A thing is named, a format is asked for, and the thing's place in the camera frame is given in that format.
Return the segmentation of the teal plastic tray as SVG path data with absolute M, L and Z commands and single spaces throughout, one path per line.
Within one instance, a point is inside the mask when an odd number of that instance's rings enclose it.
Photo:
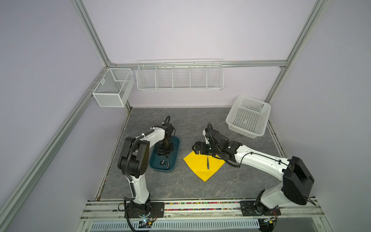
M 172 172 L 176 165 L 177 155 L 179 151 L 180 140 L 178 137 L 172 136 L 170 142 L 174 145 L 174 150 L 166 154 L 158 154 L 158 145 L 153 147 L 149 165 L 152 169 L 159 172 Z

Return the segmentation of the silver knife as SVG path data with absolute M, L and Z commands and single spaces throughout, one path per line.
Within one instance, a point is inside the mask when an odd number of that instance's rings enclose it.
M 169 169 L 170 168 L 170 161 L 169 161 L 169 157 L 167 156 L 167 163 L 166 163 L 166 168 Z

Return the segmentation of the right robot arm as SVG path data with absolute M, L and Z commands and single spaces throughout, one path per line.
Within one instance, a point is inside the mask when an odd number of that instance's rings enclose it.
M 215 130 L 211 123 L 208 123 L 203 135 L 205 141 L 196 142 L 192 146 L 197 155 L 221 159 L 234 168 L 248 165 L 281 182 L 259 193 L 252 206 L 258 215 L 273 212 L 279 205 L 289 202 L 300 206 L 311 202 L 310 193 L 315 180 L 302 159 L 295 156 L 290 159 L 279 158 L 256 151 L 240 142 L 229 140 Z

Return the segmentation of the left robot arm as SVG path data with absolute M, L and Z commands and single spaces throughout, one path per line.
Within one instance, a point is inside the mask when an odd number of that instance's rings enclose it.
M 118 169 L 126 177 L 132 196 L 128 198 L 135 204 L 143 206 L 150 202 L 150 193 L 146 187 L 145 172 L 150 165 L 150 149 L 159 157 L 159 165 L 166 172 L 174 169 L 179 151 L 180 140 L 173 135 L 174 126 L 170 116 L 149 131 L 137 137 L 127 137 L 118 159 Z

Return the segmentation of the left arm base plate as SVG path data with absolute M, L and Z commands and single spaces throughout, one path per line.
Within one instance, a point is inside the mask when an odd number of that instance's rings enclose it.
M 142 205 L 129 202 L 125 206 L 125 211 L 129 218 L 163 218 L 164 208 L 164 202 L 150 202 Z

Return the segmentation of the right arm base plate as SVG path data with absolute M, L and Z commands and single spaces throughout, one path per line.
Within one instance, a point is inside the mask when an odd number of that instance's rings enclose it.
M 256 201 L 245 200 L 240 201 L 240 208 L 242 215 L 246 216 L 280 216 L 281 211 L 278 206 L 270 209 L 264 206 L 262 203 L 256 203 Z

